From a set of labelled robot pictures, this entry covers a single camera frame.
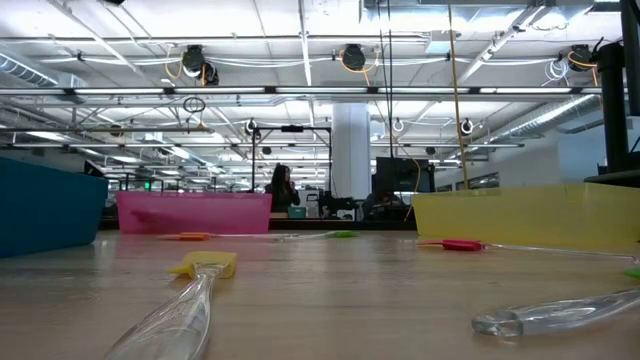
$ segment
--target wooden table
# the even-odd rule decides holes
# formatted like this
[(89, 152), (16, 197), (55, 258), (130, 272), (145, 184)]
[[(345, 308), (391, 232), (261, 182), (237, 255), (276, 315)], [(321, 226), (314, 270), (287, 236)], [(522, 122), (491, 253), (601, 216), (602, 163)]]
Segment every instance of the wooden table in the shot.
[(100, 359), (181, 289), (165, 270), (192, 250), (235, 251), (216, 283), (207, 359), (638, 359), (640, 311), (553, 336), (476, 335), (496, 307), (638, 286), (616, 260), (416, 249), (416, 234), (274, 242), (161, 242), (100, 233), (85, 247), (0, 260), (3, 359)]

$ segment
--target pillar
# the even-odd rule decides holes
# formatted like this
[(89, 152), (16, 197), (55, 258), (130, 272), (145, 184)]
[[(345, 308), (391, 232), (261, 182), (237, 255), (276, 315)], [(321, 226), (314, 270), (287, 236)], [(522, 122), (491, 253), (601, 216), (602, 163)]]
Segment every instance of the pillar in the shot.
[(366, 199), (371, 193), (369, 107), (366, 103), (334, 103), (333, 195)]

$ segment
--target ceiling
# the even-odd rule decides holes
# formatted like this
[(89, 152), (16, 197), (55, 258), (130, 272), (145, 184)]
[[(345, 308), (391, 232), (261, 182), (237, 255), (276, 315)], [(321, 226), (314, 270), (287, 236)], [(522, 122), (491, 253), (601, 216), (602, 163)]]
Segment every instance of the ceiling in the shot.
[[(454, 13), (459, 14), (462, 7), (456, 6)], [(171, 78), (165, 69), (167, 64), (173, 73), (179, 69), (180, 53), (188, 43), (198, 43), (201, 38), (205, 56), (215, 65), (220, 86), (366, 86), (361, 73), (351, 73), (342, 66), (339, 54), (347, 43), (357, 42), (362, 45), (363, 53), (368, 59), (367, 67), (372, 66), (367, 74), (372, 86), (384, 86), (384, 75), (390, 81), (389, 62), (392, 61), (393, 86), (443, 86), (452, 85), (452, 62), (446, 60), (448, 32), (444, 27), (448, 24), (446, 16), (432, 17), (426, 21), (404, 21), (402, 15), (392, 14), (392, 46), (389, 46), (388, 35), (383, 40), (386, 68), (381, 66), (381, 43), (379, 39), (381, 23), (360, 20), (361, 8), (358, 0), (304, 0), (304, 1), (270, 1), (270, 0), (129, 0), (122, 7), (105, 5), (98, 1), (66, 1), (66, 6), (73, 16), (91, 28), (95, 34), (107, 40), (108, 49), (93, 39), (92, 34), (68, 15), (60, 0), (4, 0), (3, 17), (0, 22), (0, 54), (3, 52), (20, 56), (24, 62), (33, 64), (41, 72), (73, 74), (90, 88), (97, 87), (178, 87), (199, 86), (198, 81), (182, 74), (178, 79)], [(300, 8), (304, 14), (300, 17)], [(549, 67), (558, 54), (566, 54), (573, 44), (588, 44), (592, 48), (601, 37), (605, 41), (616, 41), (621, 37), (620, 14), (616, 12), (582, 11), (571, 19), (564, 19), (542, 26), (541, 22), (531, 24), (509, 37), (506, 42), (491, 49), (484, 57), (485, 63), (479, 64), (475, 71), (473, 59), (491, 44), (500, 42), (504, 32), (508, 32), (515, 15), (495, 18), (477, 16), (473, 21), (458, 24), (458, 37), (455, 41), (457, 74), (469, 73), (460, 86), (479, 87), (566, 87), (593, 86), (591, 72), (567, 71), (565, 76), (549, 77)], [(302, 26), (308, 35), (305, 47), (301, 34)], [(309, 67), (305, 66), (305, 54), (308, 51)], [(119, 54), (132, 66), (127, 66), (114, 54)], [(277, 62), (280, 67), (273, 67)], [(0, 73), (0, 87), (20, 88), (33, 85), (16, 77)], [(207, 106), (198, 114), (199, 120), (216, 135), (209, 133), (165, 133), (162, 141), (171, 143), (240, 143), (244, 141), (244, 126), (249, 119), (260, 125), (280, 126), (284, 124), (311, 123), (310, 104), (313, 106), (313, 122), (316, 126), (330, 126), (332, 103), (345, 101), (332, 96), (315, 96), (284, 101), (273, 106), (264, 104), (273, 100), (266, 95), (242, 96), (248, 105), (238, 106), (234, 103), (235, 95), (219, 95), (203, 97), (219, 106)], [(461, 118), (469, 118), (476, 126), (471, 135), (479, 139), (488, 132), (509, 126), (518, 117), (527, 114), (543, 105), (546, 101), (536, 98), (494, 97), (482, 101), (463, 98), (460, 102)], [(0, 118), (6, 127), (64, 127), (76, 119), (84, 119), (82, 126), (104, 127), (113, 123), (125, 127), (177, 127), (184, 126), (189, 114), (180, 109), (182, 97), (164, 98), (161, 101), (154, 96), (88, 96), (87, 102), (81, 105), (60, 102), (55, 97), (0, 97), (5, 102), (7, 111), (16, 103), (38, 113), (54, 117), (56, 121), (37, 121), (32, 117), (17, 116), (13, 121), (8, 116)], [(403, 121), (404, 129), (394, 132), (400, 142), (449, 143), (456, 137), (455, 103), (451, 96), (443, 101), (421, 101), (420, 97), (399, 98), (393, 103), (393, 117)], [(138, 102), (136, 106), (118, 107), (119, 102)], [(156, 101), (166, 106), (144, 105), (141, 102)], [(263, 106), (251, 106), (261, 102)], [(96, 104), (116, 104), (113, 107), (100, 107)], [(381, 121), (388, 116), (387, 102), (384, 98), (368, 101), (373, 121)], [(191, 119), (191, 126), (198, 120)], [(94, 133), (86, 141), (122, 143), (141, 142), (144, 134), (126, 134), (113, 137), (107, 133)], [(274, 132), (267, 142), (278, 143), (320, 143), (318, 135), (313, 133), (280, 133)], [(18, 138), (21, 142), (47, 141), (28, 134)], [(388, 131), (377, 140), (388, 143)], [(193, 161), (169, 155), (161, 156), (156, 149), (144, 149), (136, 154), (126, 154), (119, 150), (93, 149), (102, 155), (120, 155), (137, 157), (145, 164), (167, 164), (175, 161), (177, 165), (192, 165)], [(243, 161), (250, 157), (251, 149), (224, 148), (190, 148), (194, 157), (202, 161), (222, 166), (225, 169), (221, 178), (229, 183), (241, 181), (242, 177), (233, 175), (234, 168), (246, 170), (250, 166)], [(409, 154), (415, 157), (426, 157), (424, 148), (408, 148)], [(389, 149), (372, 148), (372, 157), (384, 156)], [(451, 149), (440, 149), (436, 159), (449, 158)], [(84, 154), (89, 158), (103, 160), (104, 156), (94, 153)], [(287, 159), (296, 164), (294, 159), (326, 159), (326, 148), (284, 148), (273, 149), (271, 155), (259, 155), (265, 159)], [(114, 158), (109, 164), (127, 164)], [(270, 163), (264, 163), (265, 174)], [(310, 169), (322, 169), (321, 164), (303, 164)], [(202, 176), (185, 170), (183, 175)], [(326, 181), (324, 171), (319, 170), (304, 176), (304, 184), (318, 185)]]

